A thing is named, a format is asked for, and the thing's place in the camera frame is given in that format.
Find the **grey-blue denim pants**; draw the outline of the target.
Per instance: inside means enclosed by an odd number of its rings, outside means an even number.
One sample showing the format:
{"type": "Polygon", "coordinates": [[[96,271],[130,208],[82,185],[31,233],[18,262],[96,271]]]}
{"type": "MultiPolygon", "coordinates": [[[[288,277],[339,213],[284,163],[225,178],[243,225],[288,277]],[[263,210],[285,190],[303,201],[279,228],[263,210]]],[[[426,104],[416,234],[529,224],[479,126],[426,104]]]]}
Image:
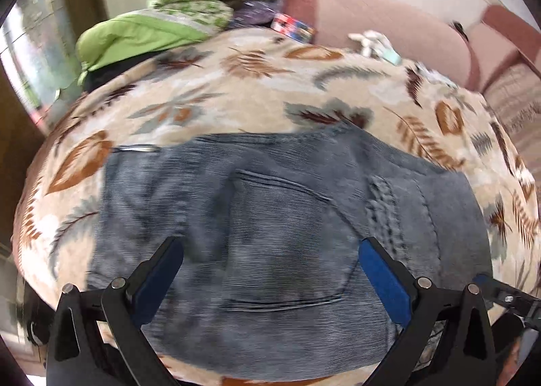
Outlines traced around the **grey-blue denim pants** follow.
{"type": "Polygon", "coordinates": [[[443,288],[492,271],[467,177],[345,123],[116,148],[87,285],[131,273],[170,236],[183,264],[146,336],[240,379],[316,379],[385,356],[395,329],[358,267],[364,238],[443,288]]]}

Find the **black shoe left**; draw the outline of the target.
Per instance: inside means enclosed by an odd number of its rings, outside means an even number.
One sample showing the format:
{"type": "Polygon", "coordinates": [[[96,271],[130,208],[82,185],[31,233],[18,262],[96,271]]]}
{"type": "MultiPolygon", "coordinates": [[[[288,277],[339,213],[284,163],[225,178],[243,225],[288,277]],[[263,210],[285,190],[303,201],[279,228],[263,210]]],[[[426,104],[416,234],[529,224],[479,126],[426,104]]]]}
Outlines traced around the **black shoe left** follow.
{"type": "Polygon", "coordinates": [[[48,345],[54,315],[55,311],[24,283],[22,300],[18,302],[18,322],[32,345],[48,345]]]}

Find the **pink padded headboard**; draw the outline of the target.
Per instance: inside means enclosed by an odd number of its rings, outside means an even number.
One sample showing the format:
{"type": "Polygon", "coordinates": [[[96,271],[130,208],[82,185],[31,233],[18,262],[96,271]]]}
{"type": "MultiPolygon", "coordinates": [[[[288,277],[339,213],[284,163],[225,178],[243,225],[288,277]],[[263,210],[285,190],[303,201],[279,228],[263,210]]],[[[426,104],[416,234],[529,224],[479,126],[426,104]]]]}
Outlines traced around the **pink padded headboard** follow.
{"type": "Polygon", "coordinates": [[[317,45],[351,47],[349,33],[374,30],[401,56],[471,91],[484,92],[517,64],[540,73],[540,33],[501,5],[486,8],[465,33],[397,0],[283,0],[282,9],[315,29],[317,45]]]}

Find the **black clip on headboard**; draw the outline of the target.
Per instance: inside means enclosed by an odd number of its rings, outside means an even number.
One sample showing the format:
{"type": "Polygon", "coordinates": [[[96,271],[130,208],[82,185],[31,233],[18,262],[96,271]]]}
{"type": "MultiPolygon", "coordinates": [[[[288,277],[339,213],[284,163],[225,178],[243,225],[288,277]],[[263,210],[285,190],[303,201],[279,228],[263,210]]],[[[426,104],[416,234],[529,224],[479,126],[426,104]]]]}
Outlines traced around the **black clip on headboard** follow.
{"type": "Polygon", "coordinates": [[[453,21],[450,26],[466,41],[469,42],[469,37],[467,36],[461,23],[453,21]]]}

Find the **white glove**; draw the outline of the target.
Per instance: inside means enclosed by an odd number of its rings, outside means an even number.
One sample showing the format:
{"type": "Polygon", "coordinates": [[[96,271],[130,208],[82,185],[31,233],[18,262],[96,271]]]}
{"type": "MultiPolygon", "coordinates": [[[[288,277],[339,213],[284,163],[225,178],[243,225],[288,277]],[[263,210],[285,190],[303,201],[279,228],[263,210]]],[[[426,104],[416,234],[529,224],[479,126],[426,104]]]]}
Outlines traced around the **white glove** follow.
{"type": "Polygon", "coordinates": [[[348,38],[360,44],[359,52],[364,57],[386,61],[394,66],[402,64],[402,57],[383,33],[367,30],[363,33],[349,33],[348,38]]]}

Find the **stained glass window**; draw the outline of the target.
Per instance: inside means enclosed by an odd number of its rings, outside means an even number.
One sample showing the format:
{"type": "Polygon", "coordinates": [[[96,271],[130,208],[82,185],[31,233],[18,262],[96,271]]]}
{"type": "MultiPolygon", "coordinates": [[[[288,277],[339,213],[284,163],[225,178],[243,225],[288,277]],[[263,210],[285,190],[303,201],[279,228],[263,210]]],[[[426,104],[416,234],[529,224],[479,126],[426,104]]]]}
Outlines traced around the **stained glass window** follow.
{"type": "Polygon", "coordinates": [[[1,25],[1,62],[31,120],[50,133],[81,96],[65,0],[17,0],[1,25]]]}

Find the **beige leaf-pattern fleece blanket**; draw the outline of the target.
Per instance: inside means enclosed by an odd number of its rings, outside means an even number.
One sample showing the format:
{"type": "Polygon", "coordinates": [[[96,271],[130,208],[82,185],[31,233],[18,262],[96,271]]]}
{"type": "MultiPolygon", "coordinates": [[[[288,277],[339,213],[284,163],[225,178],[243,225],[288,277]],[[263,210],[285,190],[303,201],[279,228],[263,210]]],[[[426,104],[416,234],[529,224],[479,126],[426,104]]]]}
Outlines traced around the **beige leaf-pattern fleece blanket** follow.
{"type": "Polygon", "coordinates": [[[94,232],[116,147],[165,147],[218,132],[297,132],[354,123],[404,152],[466,175],[487,225],[494,276],[536,293],[540,220],[528,164],[482,94],[268,29],[222,33],[130,68],[86,93],[28,169],[15,221],[17,265],[49,306],[86,284],[118,243],[94,232]]]}

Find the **red blue small packet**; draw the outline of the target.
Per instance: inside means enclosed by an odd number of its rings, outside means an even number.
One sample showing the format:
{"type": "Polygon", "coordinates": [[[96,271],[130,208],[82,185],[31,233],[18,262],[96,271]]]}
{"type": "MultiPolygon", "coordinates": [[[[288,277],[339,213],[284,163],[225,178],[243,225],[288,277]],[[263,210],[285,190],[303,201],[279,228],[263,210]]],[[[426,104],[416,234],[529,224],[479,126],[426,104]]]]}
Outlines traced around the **red blue small packet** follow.
{"type": "Polygon", "coordinates": [[[270,28],[277,33],[304,44],[313,42],[315,33],[312,27],[287,14],[275,14],[270,28]]]}

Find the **green patterned folded quilt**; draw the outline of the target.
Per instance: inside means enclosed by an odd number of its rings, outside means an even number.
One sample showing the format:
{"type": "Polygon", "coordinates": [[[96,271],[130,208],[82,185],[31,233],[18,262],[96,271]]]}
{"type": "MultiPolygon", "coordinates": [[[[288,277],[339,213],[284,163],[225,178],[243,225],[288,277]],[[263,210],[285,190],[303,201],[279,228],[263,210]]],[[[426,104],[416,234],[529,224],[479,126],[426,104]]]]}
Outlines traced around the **green patterned folded quilt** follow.
{"type": "Polygon", "coordinates": [[[79,82],[134,56],[205,41],[224,31],[233,16],[227,0],[148,0],[146,8],[118,14],[80,35],[79,82]]]}

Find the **purple patterned cloth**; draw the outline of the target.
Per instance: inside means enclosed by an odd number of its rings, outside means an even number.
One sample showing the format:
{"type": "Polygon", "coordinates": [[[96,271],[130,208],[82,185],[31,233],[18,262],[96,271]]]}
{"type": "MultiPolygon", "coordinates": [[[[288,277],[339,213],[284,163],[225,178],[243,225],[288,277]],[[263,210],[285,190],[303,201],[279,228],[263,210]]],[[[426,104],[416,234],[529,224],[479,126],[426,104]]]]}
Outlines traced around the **purple patterned cloth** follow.
{"type": "Polygon", "coordinates": [[[233,16],[227,29],[270,27],[276,14],[282,11],[283,0],[247,0],[232,5],[233,16]]]}

